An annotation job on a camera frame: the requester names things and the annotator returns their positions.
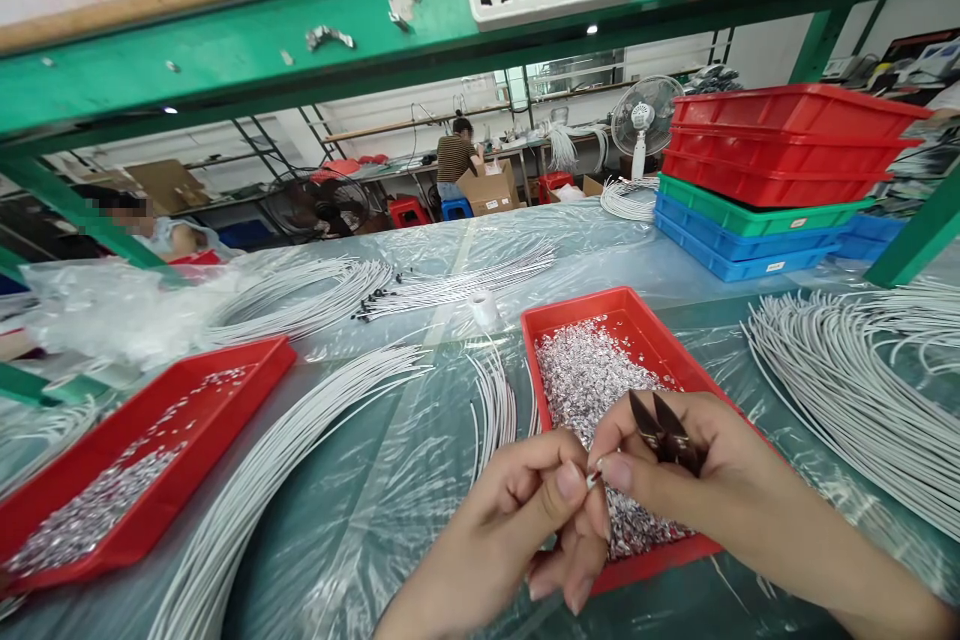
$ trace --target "shelf rack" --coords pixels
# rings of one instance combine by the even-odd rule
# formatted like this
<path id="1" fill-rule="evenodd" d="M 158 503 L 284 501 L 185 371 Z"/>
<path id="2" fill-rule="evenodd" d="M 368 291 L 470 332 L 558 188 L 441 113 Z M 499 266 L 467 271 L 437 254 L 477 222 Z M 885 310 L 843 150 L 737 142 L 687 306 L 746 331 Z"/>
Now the shelf rack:
<path id="1" fill-rule="evenodd" d="M 45 153 L 300 107 L 800 13 L 816 13 L 794 70 L 817 80 L 836 30 L 865 0 L 629 0 L 527 26 L 479 32 L 467 0 L 423 0 L 411 32 L 388 0 L 113 0 L 8 26 L 0 34 L 0 172 L 136 265 L 162 264 L 91 211 Z M 323 24 L 354 38 L 311 50 Z M 600 32 L 584 35 L 588 24 Z M 152 112 L 175 105 L 176 115 Z M 337 136 L 329 143 L 335 149 Z M 903 282 L 956 234 L 954 173 L 871 271 Z M 4 272 L 15 273 L 9 260 Z"/>

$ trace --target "white fan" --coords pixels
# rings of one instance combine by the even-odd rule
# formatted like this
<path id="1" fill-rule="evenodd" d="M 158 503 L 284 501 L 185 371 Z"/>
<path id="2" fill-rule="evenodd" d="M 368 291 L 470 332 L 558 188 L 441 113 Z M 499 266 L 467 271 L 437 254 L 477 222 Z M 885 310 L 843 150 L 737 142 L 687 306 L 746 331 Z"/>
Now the white fan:
<path id="1" fill-rule="evenodd" d="M 652 75 L 636 83 L 613 109 L 610 135 L 618 148 L 633 155 L 631 179 L 643 177 L 644 158 L 670 144 L 673 99 L 683 87 L 672 77 Z"/>

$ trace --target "electric fan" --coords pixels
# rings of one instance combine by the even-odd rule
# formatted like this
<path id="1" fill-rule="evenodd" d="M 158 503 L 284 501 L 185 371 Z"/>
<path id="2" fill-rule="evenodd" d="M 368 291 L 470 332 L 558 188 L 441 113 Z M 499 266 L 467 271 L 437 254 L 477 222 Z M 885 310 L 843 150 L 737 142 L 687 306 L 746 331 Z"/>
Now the electric fan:
<path id="1" fill-rule="evenodd" d="M 324 239 L 353 235 L 370 215 L 370 202 L 360 184 L 326 168 L 284 173 L 264 204 L 285 230 Z"/>
<path id="2" fill-rule="evenodd" d="M 644 158 L 670 144 L 673 99 L 683 87 L 672 77 L 652 75 L 636 83 L 613 109 L 610 135 L 620 150 L 633 156 L 631 179 L 643 177 Z"/>

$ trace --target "plastic stool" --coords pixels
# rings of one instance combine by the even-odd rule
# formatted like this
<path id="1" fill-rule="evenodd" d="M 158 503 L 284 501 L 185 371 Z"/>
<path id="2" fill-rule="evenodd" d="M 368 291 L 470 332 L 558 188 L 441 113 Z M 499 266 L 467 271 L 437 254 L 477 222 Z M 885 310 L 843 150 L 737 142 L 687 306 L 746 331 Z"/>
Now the plastic stool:
<path id="1" fill-rule="evenodd" d="M 420 201 L 416 198 L 404 198 L 403 200 L 391 200 L 390 217 L 393 218 L 395 228 L 416 227 L 417 225 L 429 225 L 430 218 Z"/>
<path id="2" fill-rule="evenodd" d="M 470 201 L 466 198 L 444 200 L 440 203 L 440 210 L 443 212 L 444 220 L 463 220 L 468 217 L 473 217 L 473 210 L 470 209 Z"/>
<path id="3" fill-rule="evenodd" d="M 556 190 L 564 185 L 573 185 L 573 175 L 570 173 L 547 173 L 540 176 L 540 204 L 550 203 L 550 190 Z"/>

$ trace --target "white spool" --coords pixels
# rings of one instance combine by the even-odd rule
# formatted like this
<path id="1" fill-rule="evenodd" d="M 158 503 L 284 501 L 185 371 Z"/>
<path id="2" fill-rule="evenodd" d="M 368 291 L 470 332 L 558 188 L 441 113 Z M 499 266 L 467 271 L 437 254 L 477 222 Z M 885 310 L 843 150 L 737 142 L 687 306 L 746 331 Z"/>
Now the white spool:
<path id="1" fill-rule="evenodd" d="M 468 302 L 473 311 L 473 319 L 477 321 L 481 330 L 491 333 L 503 326 L 503 318 L 497 310 L 497 301 L 489 290 L 474 293 Z"/>
<path id="2" fill-rule="evenodd" d="M 99 380 L 114 390 L 123 390 L 139 380 L 142 373 L 129 365 L 112 363 L 109 360 L 98 360 L 84 372 L 84 375 Z"/>

